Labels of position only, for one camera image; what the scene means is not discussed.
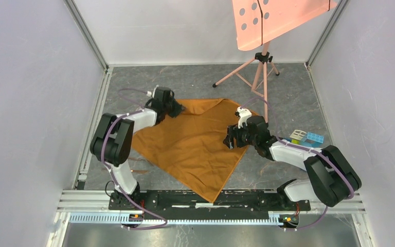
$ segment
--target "black mount plate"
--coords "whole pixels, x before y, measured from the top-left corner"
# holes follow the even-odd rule
[[[191,190],[142,190],[136,197],[135,202],[168,220],[268,219],[269,211],[296,211],[295,202],[284,202],[274,190],[222,190],[212,204]],[[311,210],[309,201],[298,204],[301,211]],[[115,191],[109,209],[135,207]],[[145,214],[145,219],[155,217]]]

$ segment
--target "orange fabric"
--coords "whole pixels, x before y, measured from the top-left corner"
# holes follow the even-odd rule
[[[183,113],[133,136],[132,147],[209,202],[214,202],[247,150],[222,141],[238,122],[229,99],[182,99]]]

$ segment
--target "black cable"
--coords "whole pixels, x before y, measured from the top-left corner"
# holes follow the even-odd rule
[[[106,194],[109,198],[111,198],[111,195],[108,195],[108,193],[106,192],[106,188],[108,187],[108,184],[109,184],[110,182],[113,182],[113,180],[108,181],[108,182],[105,184],[105,189],[104,189],[105,194]]]
[[[261,4],[260,4],[260,0],[257,0],[258,2],[258,7],[260,8],[260,12],[261,12],[261,45],[263,45],[263,10],[261,9]]]

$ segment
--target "perforated pink board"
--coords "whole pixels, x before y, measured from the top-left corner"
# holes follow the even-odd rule
[[[239,50],[252,50],[337,6],[333,0],[232,0]],[[263,35],[261,39],[261,12]]]

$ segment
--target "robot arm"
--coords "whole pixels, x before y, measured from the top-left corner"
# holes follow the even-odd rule
[[[90,144],[90,152],[100,161],[102,145],[107,138],[105,162],[111,168],[115,184],[123,188],[127,194],[132,194],[137,187],[137,181],[132,176],[127,161],[133,134],[159,124],[166,115],[176,117],[184,110],[175,100],[173,91],[167,87],[156,87],[151,95],[144,109],[127,113],[125,117],[123,114],[103,114]],[[123,118],[114,126],[110,136],[106,137],[108,129],[119,117]]]
[[[349,196],[349,188],[341,177],[331,169],[327,161],[315,153],[321,153],[358,190],[361,180],[340,150],[332,145],[324,149],[305,148],[288,143],[270,135],[268,124],[262,116],[252,116],[248,109],[238,108],[239,122],[228,126],[223,143],[230,149],[252,145],[260,156],[272,161],[281,161],[299,167],[308,173],[308,180],[291,180],[278,188],[277,192],[291,202],[319,199],[329,207]]]

